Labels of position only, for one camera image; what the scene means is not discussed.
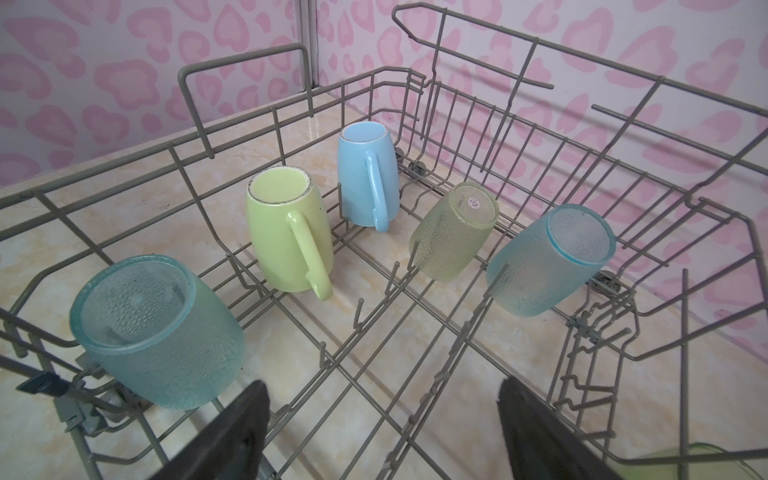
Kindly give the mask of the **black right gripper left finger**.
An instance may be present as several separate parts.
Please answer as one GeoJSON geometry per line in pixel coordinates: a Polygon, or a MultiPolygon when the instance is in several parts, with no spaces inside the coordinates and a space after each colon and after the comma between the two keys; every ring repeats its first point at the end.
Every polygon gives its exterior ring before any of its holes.
{"type": "Polygon", "coordinates": [[[270,398],[267,385],[252,382],[155,479],[255,479],[262,460],[270,398]]]}

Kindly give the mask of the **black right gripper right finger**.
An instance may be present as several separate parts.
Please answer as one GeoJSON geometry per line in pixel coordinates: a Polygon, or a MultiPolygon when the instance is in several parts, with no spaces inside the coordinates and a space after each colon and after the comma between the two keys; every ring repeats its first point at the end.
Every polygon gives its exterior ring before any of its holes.
{"type": "Polygon", "coordinates": [[[617,479],[517,378],[500,386],[497,407],[508,459],[516,479],[617,479]]]}

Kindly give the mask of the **teal textured plastic cup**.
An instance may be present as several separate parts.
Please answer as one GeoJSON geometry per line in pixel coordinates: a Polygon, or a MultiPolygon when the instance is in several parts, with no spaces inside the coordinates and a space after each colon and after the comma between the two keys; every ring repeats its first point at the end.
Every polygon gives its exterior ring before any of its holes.
{"type": "Polygon", "coordinates": [[[69,313],[77,342],[139,397],[198,408],[238,376],[244,332],[216,293],[178,260],[140,255],[94,276],[69,313]]]}

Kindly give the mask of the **teal plastic cup front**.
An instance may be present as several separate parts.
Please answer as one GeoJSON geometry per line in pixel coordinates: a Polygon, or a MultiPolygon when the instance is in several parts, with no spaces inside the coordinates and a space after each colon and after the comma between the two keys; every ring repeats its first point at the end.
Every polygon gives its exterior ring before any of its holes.
{"type": "Polygon", "coordinates": [[[548,211],[500,249],[486,281],[503,309],[520,317],[539,315],[587,283],[616,250],[608,223],[576,204],[548,211]]]}

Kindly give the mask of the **light green ceramic mug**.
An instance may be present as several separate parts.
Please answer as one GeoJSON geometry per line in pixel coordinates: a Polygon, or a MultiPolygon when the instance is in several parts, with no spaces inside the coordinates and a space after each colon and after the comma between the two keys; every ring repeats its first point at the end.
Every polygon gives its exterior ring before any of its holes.
{"type": "Polygon", "coordinates": [[[334,253],[322,196],[310,174],[276,166],[247,187],[246,217],[259,268],[272,287],[330,299],[334,253]]]}

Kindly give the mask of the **pale yellow plastic cup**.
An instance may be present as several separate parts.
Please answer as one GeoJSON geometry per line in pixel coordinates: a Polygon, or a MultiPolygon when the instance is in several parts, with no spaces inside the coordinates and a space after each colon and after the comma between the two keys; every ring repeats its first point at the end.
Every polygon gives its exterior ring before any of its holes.
{"type": "Polygon", "coordinates": [[[487,189],[472,181],[457,185],[412,233],[413,264],[433,280],[453,280],[477,255],[498,216],[498,204],[487,189]]]}

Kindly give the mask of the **light blue ceramic mug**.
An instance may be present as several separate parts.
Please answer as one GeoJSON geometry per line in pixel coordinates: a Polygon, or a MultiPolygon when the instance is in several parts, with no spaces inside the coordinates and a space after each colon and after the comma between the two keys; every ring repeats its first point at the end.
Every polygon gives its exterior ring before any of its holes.
{"type": "Polygon", "coordinates": [[[399,211],[398,164],[387,127],[375,121],[345,126],[337,174],[344,218],[386,232],[399,211]]]}

